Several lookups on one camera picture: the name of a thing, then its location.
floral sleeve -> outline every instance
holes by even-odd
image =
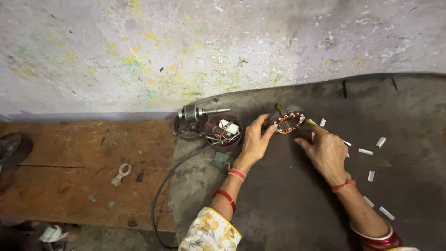
[[[180,244],[180,251],[234,251],[242,235],[223,216],[203,208]]]

hand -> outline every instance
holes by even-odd
[[[320,126],[312,126],[311,131],[315,133],[314,145],[303,138],[297,138],[294,141],[305,150],[314,168],[331,187],[344,184],[347,178],[351,178],[344,170],[348,147],[338,136],[327,133]]]
[[[245,173],[249,171],[249,168],[254,163],[263,158],[269,139],[277,129],[277,125],[272,125],[262,136],[260,130],[266,118],[268,118],[268,114],[262,114],[246,128],[245,143],[243,144],[242,152],[234,163],[235,168]]]

paint-stained wall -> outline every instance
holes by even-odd
[[[226,92],[446,72],[442,0],[1,2],[4,120],[160,118]]]

woman's left hand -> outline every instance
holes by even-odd
[[[237,158],[238,164],[235,165],[237,169],[246,169],[246,167],[249,166],[249,170],[253,164],[255,164],[259,159],[263,158],[266,147],[269,143],[269,139],[277,129],[277,125],[271,125],[262,136],[260,131],[262,129],[263,122],[267,118],[268,114],[262,114],[246,128],[245,143],[243,144],[240,156]]]

black cable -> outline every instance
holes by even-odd
[[[161,243],[161,245],[163,245],[165,248],[168,248],[168,249],[178,249],[178,246],[176,246],[176,247],[170,247],[170,246],[167,246],[166,244],[164,244],[164,243],[161,241],[160,236],[158,235],[158,230],[157,230],[157,227],[155,226],[155,205],[157,204],[158,196],[160,195],[160,193],[161,193],[161,189],[163,188],[164,184],[167,182],[167,180],[170,178],[170,176],[175,172],[175,169],[177,169],[177,167],[179,167],[181,164],[183,164],[186,160],[188,160],[188,159],[190,159],[190,158],[192,158],[192,157],[198,155],[199,153],[202,153],[202,152],[206,151],[207,149],[209,149],[209,146],[207,146],[207,147],[201,149],[200,151],[198,151],[198,152],[196,152],[196,153],[190,155],[189,157],[186,157],[186,158],[182,159],[180,162],[178,162],[178,163],[177,163],[177,164],[170,170],[170,172],[167,174],[166,178],[164,179],[163,183],[161,184],[160,188],[158,189],[158,192],[157,192],[157,194],[155,195],[155,198],[153,199],[153,203],[152,203],[152,227],[153,227],[153,231],[155,231],[155,235],[157,236],[158,241],[159,241],[159,242]]]

